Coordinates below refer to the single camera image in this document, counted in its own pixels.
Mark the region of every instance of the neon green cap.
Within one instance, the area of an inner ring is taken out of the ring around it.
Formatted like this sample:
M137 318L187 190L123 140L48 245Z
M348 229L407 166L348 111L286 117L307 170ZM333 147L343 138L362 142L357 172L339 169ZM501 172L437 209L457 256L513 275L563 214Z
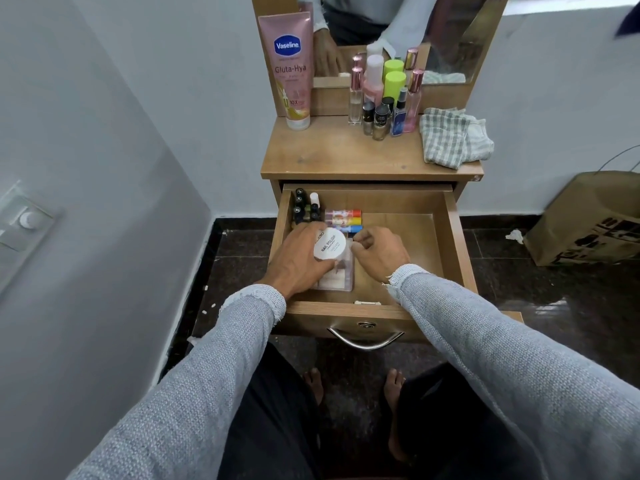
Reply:
M385 77L389 72L400 71L404 72L404 62L400 59L391 59L385 62L385 68L382 72L382 80L386 80Z
M382 94L382 97L386 98L389 96L397 102L400 89L404 88L405 82L406 74L404 72L389 72L385 77L385 92Z

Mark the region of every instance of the switch plate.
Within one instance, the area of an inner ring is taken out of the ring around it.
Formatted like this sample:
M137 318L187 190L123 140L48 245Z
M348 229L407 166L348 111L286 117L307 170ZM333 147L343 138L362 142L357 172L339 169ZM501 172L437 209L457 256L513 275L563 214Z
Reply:
M36 229L20 225L20 216L25 212L38 216ZM21 182L0 198L0 294L49 233L59 214L59 209L28 192Z

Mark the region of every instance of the drawer handle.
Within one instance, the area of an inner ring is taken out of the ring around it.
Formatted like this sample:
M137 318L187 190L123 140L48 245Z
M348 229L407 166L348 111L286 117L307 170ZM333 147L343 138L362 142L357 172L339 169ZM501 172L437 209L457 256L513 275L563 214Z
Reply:
M366 351L378 350L378 349L381 349L382 347L386 347L391 342L393 342L395 339L399 339L400 337L402 337L404 335L403 331L397 331L393 335L391 335L391 337L386 339L384 342L380 342L379 344L360 345L360 344L357 344L355 342L350 341L349 339L344 338L343 336L340 335L340 332L338 332L334 328L328 328L327 330L330 331L332 334L334 334L334 336L336 336L336 338L340 339L341 341L343 341L348 346L354 347L354 348L359 349L359 350L366 350Z

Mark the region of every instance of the paper bag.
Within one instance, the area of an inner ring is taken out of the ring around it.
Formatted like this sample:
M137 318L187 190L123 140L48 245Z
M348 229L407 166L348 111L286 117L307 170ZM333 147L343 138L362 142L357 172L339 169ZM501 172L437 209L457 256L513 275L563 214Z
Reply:
M524 238L538 266L613 263L640 253L640 173L580 173Z

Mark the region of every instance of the metallic pink cap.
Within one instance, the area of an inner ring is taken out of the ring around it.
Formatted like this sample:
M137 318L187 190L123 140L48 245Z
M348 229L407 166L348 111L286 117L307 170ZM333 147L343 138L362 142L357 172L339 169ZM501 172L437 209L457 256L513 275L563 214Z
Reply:
M351 69L351 90L359 91L362 89L362 67L354 67Z
M412 47L406 51L406 59L404 60L404 70L415 69L415 63L418 61L418 48Z
M352 67L363 67L364 58L362 54L356 54L351 58Z
M424 71L422 69L413 69L411 74L411 87L409 88L409 92L416 93L420 90L420 86L422 85L422 76L424 76Z

